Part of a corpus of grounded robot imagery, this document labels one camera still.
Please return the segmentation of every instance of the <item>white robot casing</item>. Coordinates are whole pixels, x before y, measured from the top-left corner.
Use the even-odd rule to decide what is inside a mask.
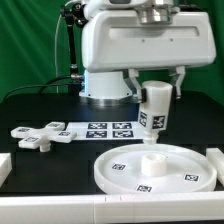
[[[88,72],[204,66],[216,50],[207,13],[180,12],[172,24],[139,22],[135,10],[104,10],[83,29],[82,57]]]

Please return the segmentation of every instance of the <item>green background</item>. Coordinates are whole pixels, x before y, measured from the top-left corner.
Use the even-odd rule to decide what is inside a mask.
[[[55,30],[60,6],[66,2],[66,0],[1,0],[0,101],[14,88],[45,84],[55,78]],[[204,92],[224,105],[224,1],[188,2],[197,4],[209,13],[216,41],[217,58],[212,65],[188,69],[183,89]],[[78,65],[82,68],[80,37],[80,30],[75,29]],[[58,62],[58,75],[69,75],[68,42],[64,21],[59,31]],[[140,81],[148,79],[167,80],[168,72],[142,72]]]

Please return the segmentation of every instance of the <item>black cable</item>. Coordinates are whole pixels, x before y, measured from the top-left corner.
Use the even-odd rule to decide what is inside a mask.
[[[48,88],[48,87],[57,87],[57,86],[70,86],[73,85],[72,83],[66,83],[66,84],[52,84],[52,85],[32,85],[32,86],[22,86],[16,89],[11,90],[10,92],[8,92],[4,98],[3,98],[3,102],[14,92],[19,91],[19,90],[23,90],[23,89],[32,89],[32,88]]]
[[[47,88],[46,86],[48,86],[48,85],[50,85],[50,84],[52,84],[52,83],[54,83],[54,82],[57,82],[57,81],[60,81],[60,80],[64,80],[64,79],[71,79],[71,76],[66,75],[66,76],[61,76],[61,77],[57,77],[57,78],[54,78],[54,79],[49,80],[47,83],[44,84],[45,86],[43,86],[43,87],[38,91],[38,93],[42,93],[42,92]]]

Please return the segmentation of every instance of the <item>circular tray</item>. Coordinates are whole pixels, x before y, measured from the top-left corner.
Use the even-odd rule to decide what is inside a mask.
[[[148,155],[154,157],[153,163],[165,157],[166,172],[154,172],[155,176],[145,174],[142,160]],[[154,169],[160,171],[158,166],[157,163]],[[213,191],[217,171],[205,156],[192,150],[162,144],[136,144],[102,154],[95,162],[94,177],[107,194],[178,193]]]

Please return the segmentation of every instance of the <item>black table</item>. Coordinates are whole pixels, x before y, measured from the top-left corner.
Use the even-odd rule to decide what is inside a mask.
[[[51,121],[136,121],[138,105],[97,107],[77,103],[67,94],[14,95],[0,104],[0,152],[10,152],[13,170],[0,188],[4,196],[102,194],[94,182],[96,158],[112,148],[141,140],[73,141],[52,143],[50,152],[25,150],[10,131],[18,126],[42,128]],[[183,92],[173,100],[168,127],[159,143],[193,149],[205,154],[208,147],[224,149],[224,107],[199,92]]]

